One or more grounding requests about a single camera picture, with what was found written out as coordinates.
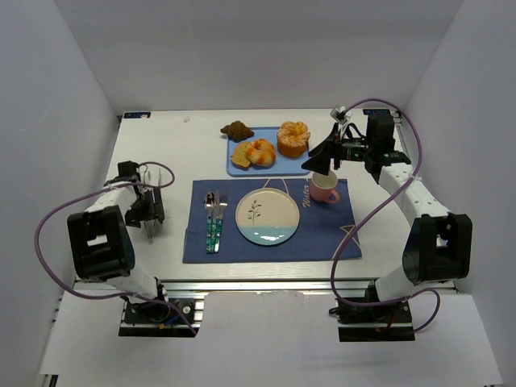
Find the glazed ring bread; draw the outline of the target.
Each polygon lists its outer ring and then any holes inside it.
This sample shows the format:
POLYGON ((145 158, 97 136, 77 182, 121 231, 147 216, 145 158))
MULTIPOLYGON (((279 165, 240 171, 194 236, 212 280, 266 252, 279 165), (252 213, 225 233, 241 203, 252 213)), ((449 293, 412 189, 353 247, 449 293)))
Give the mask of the glazed ring bread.
POLYGON ((252 141, 248 145, 245 155, 253 165, 260 167, 270 167, 276 161, 276 149, 266 139, 252 141))

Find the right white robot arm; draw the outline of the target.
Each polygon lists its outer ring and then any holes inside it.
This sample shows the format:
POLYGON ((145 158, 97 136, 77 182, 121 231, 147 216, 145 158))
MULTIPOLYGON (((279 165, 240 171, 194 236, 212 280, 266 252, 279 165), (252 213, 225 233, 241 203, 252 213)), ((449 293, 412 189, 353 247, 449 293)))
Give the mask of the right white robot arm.
POLYGON ((439 203, 417 178, 410 158, 396 150, 397 117, 386 109, 366 110, 365 114, 365 133, 338 114, 331 133, 309 151, 302 168, 326 176, 343 161, 361 162, 405 216, 410 233, 402 263, 373 282, 377 301, 400 301, 427 284, 465 278, 470 269, 472 220, 439 203))

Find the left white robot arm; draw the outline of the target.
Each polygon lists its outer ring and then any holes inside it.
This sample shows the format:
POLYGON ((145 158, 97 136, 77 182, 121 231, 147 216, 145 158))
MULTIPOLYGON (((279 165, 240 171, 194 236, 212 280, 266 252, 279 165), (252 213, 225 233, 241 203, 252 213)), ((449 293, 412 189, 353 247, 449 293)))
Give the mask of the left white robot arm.
POLYGON ((156 225, 165 218, 159 188, 150 188, 150 174, 133 161, 118 164, 118 175, 108 189, 82 213, 67 219, 76 274, 82 279, 108 284, 134 303, 138 296, 163 301, 165 292, 157 278, 136 263, 129 227, 144 228, 154 239, 156 225))

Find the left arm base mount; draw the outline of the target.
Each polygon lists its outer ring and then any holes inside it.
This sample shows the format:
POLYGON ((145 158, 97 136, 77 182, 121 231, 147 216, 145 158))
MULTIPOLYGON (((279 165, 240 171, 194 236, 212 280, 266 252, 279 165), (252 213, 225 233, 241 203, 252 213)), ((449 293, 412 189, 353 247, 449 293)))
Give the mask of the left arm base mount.
MULTIPOLYGON (((198 332, 204 310, 203 293, 169 290, 169 303, 185 316, 198 332)), ((127 299, 119 323, 119 337, 193 338, 195 334, 173 308, 155 303, 132 304, 127 299)))

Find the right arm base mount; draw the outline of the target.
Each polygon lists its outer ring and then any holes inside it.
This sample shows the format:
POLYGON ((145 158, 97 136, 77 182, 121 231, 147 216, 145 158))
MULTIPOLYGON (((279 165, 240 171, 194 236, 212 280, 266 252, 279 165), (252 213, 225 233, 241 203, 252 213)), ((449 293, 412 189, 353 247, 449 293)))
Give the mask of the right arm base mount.
POLYGON ((388 343, 415 341, 410 307, 407 301, 381 306, 376 281, 368 283, 358 297, 343 296, 347 302, 335 298, 336 304, 328 310, 336 317, 340 343, 388 343))

